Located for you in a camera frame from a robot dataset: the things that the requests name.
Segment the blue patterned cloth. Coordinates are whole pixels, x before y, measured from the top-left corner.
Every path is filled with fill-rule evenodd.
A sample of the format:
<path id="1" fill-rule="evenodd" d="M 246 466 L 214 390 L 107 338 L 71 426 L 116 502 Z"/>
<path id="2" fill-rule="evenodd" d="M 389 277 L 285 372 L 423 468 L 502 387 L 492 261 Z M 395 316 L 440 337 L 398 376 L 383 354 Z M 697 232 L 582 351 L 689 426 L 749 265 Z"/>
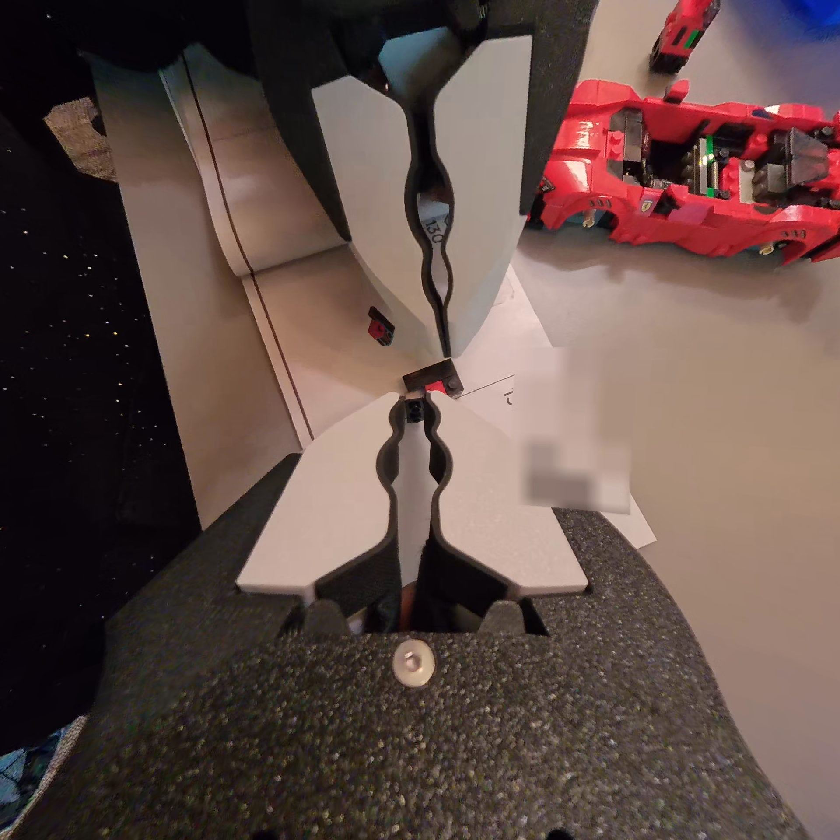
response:
<path id="1" fill-rule="evenodd" d="M 11 838 L 75 748 L 89 715 L 51 733 L 45 741 L 1 758 L 1 838 Z"/>

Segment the white instruction booklet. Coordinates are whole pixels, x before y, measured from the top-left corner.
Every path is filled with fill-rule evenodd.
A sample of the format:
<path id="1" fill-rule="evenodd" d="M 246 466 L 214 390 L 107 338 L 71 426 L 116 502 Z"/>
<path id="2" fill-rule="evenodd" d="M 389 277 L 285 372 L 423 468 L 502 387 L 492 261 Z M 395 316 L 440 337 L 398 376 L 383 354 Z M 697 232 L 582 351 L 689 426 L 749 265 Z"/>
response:
<path id="1" fill-rule="evenodd" d="M 260 84 L 199 45 L 160 72 L 202 178 L 224 256 L 308 445 L 422 360 L 292 160 Z"/>

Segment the small red lego car section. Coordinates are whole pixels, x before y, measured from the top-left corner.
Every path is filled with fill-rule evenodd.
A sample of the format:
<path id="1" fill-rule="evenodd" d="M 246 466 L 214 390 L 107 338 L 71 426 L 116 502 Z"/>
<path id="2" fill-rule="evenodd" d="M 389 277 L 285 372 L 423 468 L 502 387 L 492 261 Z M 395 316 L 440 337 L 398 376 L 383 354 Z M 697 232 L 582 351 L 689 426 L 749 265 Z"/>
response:
<path id="1" fill-rule="evenodd" d="M 678 1 L 667 16 L 648 58 L 648 70 L 675 76 L 719 13 L 721 1 Z"/>

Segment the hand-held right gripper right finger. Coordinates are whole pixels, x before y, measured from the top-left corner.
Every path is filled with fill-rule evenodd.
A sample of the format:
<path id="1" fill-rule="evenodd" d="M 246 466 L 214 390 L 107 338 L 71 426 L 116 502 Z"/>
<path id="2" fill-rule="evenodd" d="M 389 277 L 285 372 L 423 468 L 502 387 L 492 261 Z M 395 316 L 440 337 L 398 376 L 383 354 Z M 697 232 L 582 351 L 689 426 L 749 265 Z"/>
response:
<path id="1" fill-rule="evenodd" d="M 485 574 L 515 600 L 583 592 L 589 582 L 553 510 L 520 499 L 511 437 L 443 392 L 424 397 L 430 538 L 444 563 Z"/>

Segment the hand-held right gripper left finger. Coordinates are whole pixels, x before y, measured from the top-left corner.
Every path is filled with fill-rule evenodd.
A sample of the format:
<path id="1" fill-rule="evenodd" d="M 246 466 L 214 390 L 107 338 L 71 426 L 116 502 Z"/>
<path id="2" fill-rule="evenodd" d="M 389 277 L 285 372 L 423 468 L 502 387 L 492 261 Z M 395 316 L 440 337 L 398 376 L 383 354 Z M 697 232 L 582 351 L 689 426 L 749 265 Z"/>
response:
<path id="1" fill-rule="evenodd" d="M 305 449 L 236 584 L 304 602 L 378 602 L 402 585 L 397 501 L 403 397 L 383 396 Z"/>

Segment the red lego car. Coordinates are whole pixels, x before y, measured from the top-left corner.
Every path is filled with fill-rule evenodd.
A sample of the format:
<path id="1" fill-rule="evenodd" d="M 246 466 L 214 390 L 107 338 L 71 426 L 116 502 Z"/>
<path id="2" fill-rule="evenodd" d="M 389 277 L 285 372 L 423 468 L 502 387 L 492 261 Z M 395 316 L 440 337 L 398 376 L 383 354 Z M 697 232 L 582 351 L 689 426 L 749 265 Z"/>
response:
<path id="1" fill-rule="evenodd" d="M 839 253 L 838 113 L 686 100 L 688 80 L 642 98 L 609 80 L 574 89 L 527 226 L 569 221 L 626 245 L 728 258 L 782 251 L 782 265 Z"/>

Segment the tan woven fabric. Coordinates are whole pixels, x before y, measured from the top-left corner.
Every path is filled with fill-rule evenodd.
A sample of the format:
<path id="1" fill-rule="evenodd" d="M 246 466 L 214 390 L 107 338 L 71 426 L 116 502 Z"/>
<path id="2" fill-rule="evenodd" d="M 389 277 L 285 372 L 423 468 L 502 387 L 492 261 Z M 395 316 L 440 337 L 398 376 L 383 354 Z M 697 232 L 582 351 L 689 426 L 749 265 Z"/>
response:
<path id="1" fill-rule="evenodd" d="M 56 105 L 44 123 L 76 170 L 101 181 L 118 181 L 104 121 L 90 97 Z"/>

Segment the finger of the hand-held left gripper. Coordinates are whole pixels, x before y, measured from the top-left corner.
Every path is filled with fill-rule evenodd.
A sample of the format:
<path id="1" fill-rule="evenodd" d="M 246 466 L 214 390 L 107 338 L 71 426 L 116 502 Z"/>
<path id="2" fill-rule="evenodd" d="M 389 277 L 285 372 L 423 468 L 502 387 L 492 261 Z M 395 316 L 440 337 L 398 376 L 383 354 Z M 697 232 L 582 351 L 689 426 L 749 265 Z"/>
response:
<path id="1" fill-rule="evenodd" d="M 434 151 L 453 197 L 443 251 L 455 358 L 487 319 L 523 230 L 531 57 L 531 35 L 486 39 L 434 100 Z"/>
<path id="2" fill-rule="evenodd" d="M 351 249 L 419 359 L 449 357 L 444 306 L 432 278 L 432 245 L 417 210 L 417 137 L 404 106 L 356 77 L 312 92 Z"/>

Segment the small black and red lego assembly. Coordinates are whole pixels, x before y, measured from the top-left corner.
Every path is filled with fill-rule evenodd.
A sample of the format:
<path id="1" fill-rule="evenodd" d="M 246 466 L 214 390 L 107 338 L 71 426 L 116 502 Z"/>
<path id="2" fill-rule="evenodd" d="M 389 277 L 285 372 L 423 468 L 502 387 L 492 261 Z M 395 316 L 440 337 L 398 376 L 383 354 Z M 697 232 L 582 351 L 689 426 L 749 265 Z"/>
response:
<path id="1" fill-rule="evenodd" d="M 465 387 L 451 358 L 446 358 L 402 377 L 407 392 L 439 391 L 457 398 Z"/>

